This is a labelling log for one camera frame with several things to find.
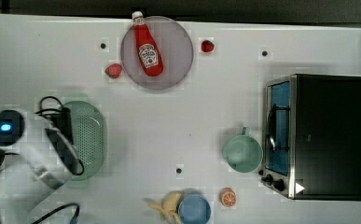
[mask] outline black wire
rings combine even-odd
[[[59,109],[53,109],[53,108],[49,108],[49,109],[41,109],[37,112],[35,112],[35,114],[42,114],[43,112],[48,112],[48,111],[52,111],[52,112],[58,112],[58,113],[61,113],[62,111],[59,110]]]
[[[61,103],[61,101],[60,101],[58,98],[56,98],[55,96],[46,96],[46,97],[43,97],[43,98],[40,100],[40,102],[38,103],[38,107],[39,107],[40,110],[43,109],[43,102],[44,102],[45,100],[47,100],[47,99],[53,99],[53,100],[55,100],[55,101],[58,102],[59,105],[62,107],[62,103]]]
[[[79,174],[75,174],[75,175],[82,175],[82,174],[84,174],[84,171],[85,171],[85,168],[84,168],[84,163],[82,163],[82,161],[81,160],[78,160],[79,161],[79,163],[80,163],[80,165],[81,165],[81,167],[82,167],[82,171],[81,171],[81,173],[79,173]]]
[[[62,206],[59,206],[57,208],[55,208],[54,210],[50,211],[49,213],[45,214],[43,217],[41,217],[40,219],[36,220],[35,222],[33,222],[32,224],[37,224],[40,223],[42,221],[44,221],[45,219],[47,219],[48,217],[51,217],[52,215],[54,215],[55,213],[63,210],[64,208],[70,207],[70,206],[75,206],[76,207],[76,211],[75,214],[73,215],[72,219],[75,219],[78,217],[78,214],[80,212],[80,205],[78,203],[67,203],[64,204]]]

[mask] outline banana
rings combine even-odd
[[[157,203],[149,203],[148,207],[157,210],[160,212],[160,219],[164,219],[164,215],[173,216],[176,223],[181,224],[181,219],[177,214],[177,205],[181,199],[182,192],[180,191],[173,191],[163,202],[163,206]]]

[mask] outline ketchup bottle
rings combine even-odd
[[[136,50],[140,64],[150,77],[159,76],[163,71],[163,62],[160,50],[148,30],[148,26],[140,11],[132,13],[134,33],[136,36]]]

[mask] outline round plate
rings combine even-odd
[[[136,41],[131,27],[121,44],[124,70],[139,85],[151,90],[163,90],[179,83],[192,65],[194,50],[186,30],[176,21],[165,17],[147,17],[146,24],[160,48],[163,72],[157,77],[146,75],[139,63]]]

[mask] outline red strawberry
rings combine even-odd
[[[119,63],[113,63],[110,66],[108,66],[104,72],[112,78],[118,78],[119,75],[121,75],[122,72],[122,66]]]
[[[205,53],[212,52],[214,48],[215,48],[215,45],[212,42],[210,42],[209,40],[204,40],[202,42],[201,49],[203,52],[205,52]]]

